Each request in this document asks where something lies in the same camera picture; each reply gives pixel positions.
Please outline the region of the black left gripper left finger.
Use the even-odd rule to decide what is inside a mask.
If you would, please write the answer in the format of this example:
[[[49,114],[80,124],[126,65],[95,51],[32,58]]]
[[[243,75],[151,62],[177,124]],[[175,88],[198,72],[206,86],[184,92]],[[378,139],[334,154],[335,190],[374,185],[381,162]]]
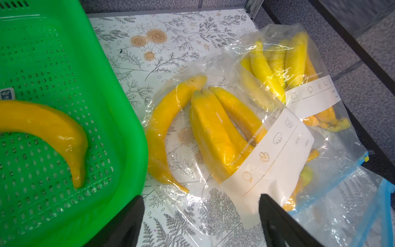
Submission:
[[[135,247],[145,213],[142,196],[130,201],[86,247]]]

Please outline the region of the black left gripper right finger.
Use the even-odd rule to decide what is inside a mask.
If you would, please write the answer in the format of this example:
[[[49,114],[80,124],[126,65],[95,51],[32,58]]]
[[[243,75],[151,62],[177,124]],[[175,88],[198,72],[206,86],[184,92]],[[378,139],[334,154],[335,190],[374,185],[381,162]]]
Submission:
[[[322,246],[268,194],[260,197],[259,215],[268,247]]]

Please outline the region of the clear zip-top bag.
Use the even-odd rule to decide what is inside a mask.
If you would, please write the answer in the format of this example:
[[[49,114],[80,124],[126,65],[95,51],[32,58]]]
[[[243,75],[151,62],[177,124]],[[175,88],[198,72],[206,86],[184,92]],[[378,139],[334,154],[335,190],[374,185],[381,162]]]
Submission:
[[[283,208],[326,247],[392,247],[394,184],[363,167],[369,160],[318,48],[300,24],[270,24],[226,46],[247,69],[252,101],[273,110],[276,96],[314,137]]]
[[[367,161],[349,120],[303,123],[257,80],[247,60],[216,56],[176,74],[147,104],[149,174],[176,206],[218,190],[245,228],[270,196],[306,208]]]

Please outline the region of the yellow banana bunch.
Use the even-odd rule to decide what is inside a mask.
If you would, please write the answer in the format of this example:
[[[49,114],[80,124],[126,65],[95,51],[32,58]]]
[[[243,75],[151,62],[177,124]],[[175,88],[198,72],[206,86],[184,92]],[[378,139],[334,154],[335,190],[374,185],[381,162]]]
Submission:
[[[311,181],[306,163],[314,138],[287,108],[255,110],[241,90],[207,86],[205,75],[177,84],[150,113],[146,125],[149,174],[159,183],[189,193],[168,161],[167,135],[174,119],[188,111],[187,143],[195,143],[211,177],[236,208],[254,214],[262,194],[284,210],[297,207],[297,196]]]
[[[261,37],[246,47],[248,70],[304,124],[329,132],[351,127],[336,112],[340,96],[308,33],[281,38]]]

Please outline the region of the small label in basket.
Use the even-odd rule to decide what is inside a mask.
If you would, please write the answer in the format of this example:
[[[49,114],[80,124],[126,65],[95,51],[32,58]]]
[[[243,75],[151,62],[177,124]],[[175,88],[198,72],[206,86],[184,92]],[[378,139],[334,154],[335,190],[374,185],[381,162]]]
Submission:
[[[15,91],[12,87],[0,89],[1,100],[16,100]]]

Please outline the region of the green plastic basket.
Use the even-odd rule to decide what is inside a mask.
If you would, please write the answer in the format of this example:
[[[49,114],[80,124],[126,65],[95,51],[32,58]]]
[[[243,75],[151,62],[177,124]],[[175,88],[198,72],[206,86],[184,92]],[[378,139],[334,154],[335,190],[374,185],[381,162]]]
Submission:
[[[1,1],[1,246],[136,246],[147,164],[80,2]]]

